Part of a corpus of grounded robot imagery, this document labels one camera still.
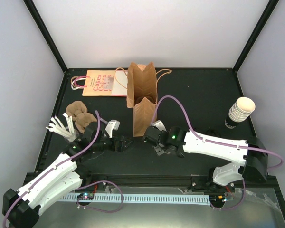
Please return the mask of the white plastic cutlery bundle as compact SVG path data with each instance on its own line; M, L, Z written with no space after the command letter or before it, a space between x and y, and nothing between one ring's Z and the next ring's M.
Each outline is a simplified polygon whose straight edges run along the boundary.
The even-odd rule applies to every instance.
M52 133L56 133L62 136L64 139L71 143L79 136L79 132L73 125L72 116L69 116L67 113L63 113L63 116L66 119L66 126L64 126L62 121L57 116L54 116L51 117L50 123L46 129Z

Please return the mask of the brown paper bag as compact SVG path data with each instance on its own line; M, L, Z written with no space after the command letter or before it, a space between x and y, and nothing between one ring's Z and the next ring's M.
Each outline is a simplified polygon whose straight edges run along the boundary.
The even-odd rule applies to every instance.
M172 70L156 71L153 62L147 65L132 62L127 70L118 67L117 71L122 71L127 77L127 86L123 88L127 91L127 108L133 110L133 136L142 137L150 123L156 120L158 82Z

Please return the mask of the perforated white metal rail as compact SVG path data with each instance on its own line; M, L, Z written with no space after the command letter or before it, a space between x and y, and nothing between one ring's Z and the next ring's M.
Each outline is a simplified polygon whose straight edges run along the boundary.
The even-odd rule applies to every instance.
M96 193L92 199L87 193L69 193L59 202L77 202L78 196L83 196L80 202L85 203L138 203L138 204L188 204L188 205L210 205L208 195L176 195L176 194L107 194Z

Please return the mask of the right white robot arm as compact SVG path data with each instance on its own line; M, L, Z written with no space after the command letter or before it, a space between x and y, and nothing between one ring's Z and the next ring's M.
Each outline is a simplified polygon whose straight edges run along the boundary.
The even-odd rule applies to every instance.
M143 141L151 144L160 155L183 157L185 153L195 153L228 161L228 164L210 170L206 185L211 191L218 191L238 180L267 181L268 155L259 152L257 146L247 148L245 140L228 140L179 127L167 131L161 121L156 121L146 129Z

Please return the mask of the stack of white paper cups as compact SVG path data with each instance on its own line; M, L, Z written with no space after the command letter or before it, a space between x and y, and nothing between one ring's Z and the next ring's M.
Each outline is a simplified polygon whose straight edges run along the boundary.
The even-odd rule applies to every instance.
M246 120L254 112L255 108L256 105L252 99L240 97L230 108L228 116L232 121L239 123Z

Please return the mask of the brown pulp cup carrier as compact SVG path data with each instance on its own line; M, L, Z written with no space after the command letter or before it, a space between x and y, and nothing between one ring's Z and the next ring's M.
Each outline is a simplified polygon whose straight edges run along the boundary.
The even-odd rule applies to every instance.
M95 116L88 112L82 101L74 101L66 107L66 113L72 117L75 126L80 133L84 133L86 127L92 122L97 122Z

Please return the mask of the printed orange paper bag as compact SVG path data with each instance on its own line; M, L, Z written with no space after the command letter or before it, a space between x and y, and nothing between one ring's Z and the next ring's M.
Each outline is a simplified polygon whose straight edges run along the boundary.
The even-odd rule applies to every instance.
M71 79L71 89L81 90L82 96L127 96L127 71L88 70L86 76L75 76Z

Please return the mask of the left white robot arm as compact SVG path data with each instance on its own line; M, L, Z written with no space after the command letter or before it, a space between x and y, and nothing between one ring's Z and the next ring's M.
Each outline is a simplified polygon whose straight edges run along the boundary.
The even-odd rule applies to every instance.
M99 184L117 185L108 180L92 181L90 170L84 166L91 155L105 151L123 152L128 139L114 136L119 121L103 120L90 123L85 133L75 138L58 157L34 179L18 190L9 189L3 195L2 226L9 222L15 228L32 228L40 216L55 202L74 190L86 190Z

